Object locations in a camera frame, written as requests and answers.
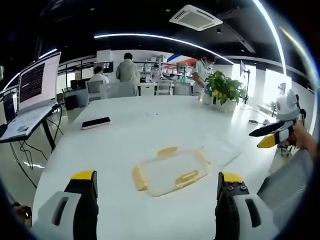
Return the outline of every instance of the ceiling light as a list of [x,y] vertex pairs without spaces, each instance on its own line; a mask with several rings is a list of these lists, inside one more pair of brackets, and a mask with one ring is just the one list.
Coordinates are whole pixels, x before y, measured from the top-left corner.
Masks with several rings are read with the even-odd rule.
[[16,77],[18,77],[19,76],[19,74],[20,74],[20,72],[18,72],[9,82],[8,82],[8,84],[7,85],[5,85],[5,87],[4,87],[4,89],[3,90],[6,90],[7,89],[7,87],[12,83],[12,81],[13,80],[15,80],[16,79]]
[[189,45],[189,46],[204,50],[204,51],[206,51],[208,53],[214,54],[217,57],[222,58],[223,60],[226,60],[228,63],[231,63],[232,65],[234,65],[234,63],[232,61],[226,59],[225,57],[219,55],[218,53],[216,53],[214,51],[206,49],[206,48],[204,48],[202,46],[195,45],[195,44],[193,44],[191,42],[182,41],[182,40],[179,40],[179,39],[176,39],[176,38],[172,38],[172,37],[167,37],[167,36],[159,36],[159,35],[152,35],[152,34],[142,34],[142,33],[114,33],[114,34],[97,35],[97,36],[94,36],[94,38],[95,39],[100,39],[100,38],[120,37],[120,36],[140,36],[140,37],[151,37],[151,38],[167,39],[167,40],[175,41],[175,42],[186,44],[186,45]]
[[40,57],[39,57],[39,59],[42,59],[42,58],[44,58],[45,56],[47,56],[47,55],[49,55],[49,54],[52,54],[52,53],[54,53],[55,51],[57,51],[58,49],[53,49],[53,50],[51,50],[51,51],[48,51],[47,53],[45,53],[45,54],[43,54],[43,55],[41,55]]
[[285,61],[285,54],[284,54],[284,50],[282,49],[281,46],[281,42],[280,42],[280,38],[279,35],[277,33],[277,30],[275,28],[275,25],[273,24],[273,22],[271,21],[270,16],[268,15],[266,9],[264,8],[264,6],[261,4],[261,2],[259,2],[259,0],[252,0],[254,2],[254,4],[257,6],[257,8],[260,10],[260,12],[262,13],[262,15],[264,16],[266,22],[268,23],[271,32],[273,34],[273,37],[275,39],[275,43],[276,46],[278,47],[279,50],[279,54],[280,54],[280,58],[281,58],[281,62],[282,62],[282,68],[283,68],[283,74],[287,75],[287,69],[286,69],[286,61]]

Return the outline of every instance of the table leg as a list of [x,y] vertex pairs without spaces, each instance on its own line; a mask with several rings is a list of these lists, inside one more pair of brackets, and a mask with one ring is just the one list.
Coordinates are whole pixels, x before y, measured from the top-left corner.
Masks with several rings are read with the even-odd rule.
[[49,126],[48,126],[48,123],[47,123],[47,120],[46,119],[43,119],[42,120],[42,125],[43,125],[43,129],[44,129],[44,132],[45,132],[45,135],[49,141],[49,144],[51,146],[51,152],[53,152],[56,148],[56,144],[55,144],[55,141],[53,140],[52,136],[51,136],[51,133],[50,133],[50,129],[49,129]]

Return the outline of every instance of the laptop screen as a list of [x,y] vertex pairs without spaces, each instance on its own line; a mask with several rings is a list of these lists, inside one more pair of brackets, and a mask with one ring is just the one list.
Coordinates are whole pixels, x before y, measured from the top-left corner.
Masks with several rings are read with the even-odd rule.
[[19,78],[19,111],[56,98],[61,52],[50,55],[24,69]]

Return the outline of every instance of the black ceiling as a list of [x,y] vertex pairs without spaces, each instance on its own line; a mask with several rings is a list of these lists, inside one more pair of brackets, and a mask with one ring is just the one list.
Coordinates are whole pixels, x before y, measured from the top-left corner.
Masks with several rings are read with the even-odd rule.
[[[224,24],[196,31],[169,22],[184,5],[191,4],[217,17]],[[42,0],[12,1],[0,15],[0,65],[5,67],[5,84],[35,58],[37,42],[41,54],[57,48],[61,61],[93,55],[97,50],[144,49],[199,57],[203,52],[182,43],[146,37],[109,37],[106,33],[148,33],[185,40],[221,55],[243,55],[280,62],[271,31],[251,0],[213,1],[124,1]],[[291,42],[280,32],[286,63],[302,72],[305,69]]]

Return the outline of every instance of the white flower pot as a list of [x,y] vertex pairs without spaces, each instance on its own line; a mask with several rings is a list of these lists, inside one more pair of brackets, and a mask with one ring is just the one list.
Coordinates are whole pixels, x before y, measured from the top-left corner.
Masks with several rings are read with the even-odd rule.
[[223,105],[221,105],[220,100],[216,100],[213,104],[214,109],[228,114],[233,114],[236,109],[237,103],[228,99]]
[[214,98],[211,95],[204,94],[202,97],[202,102],[205,105],[211,106],[213,104]]

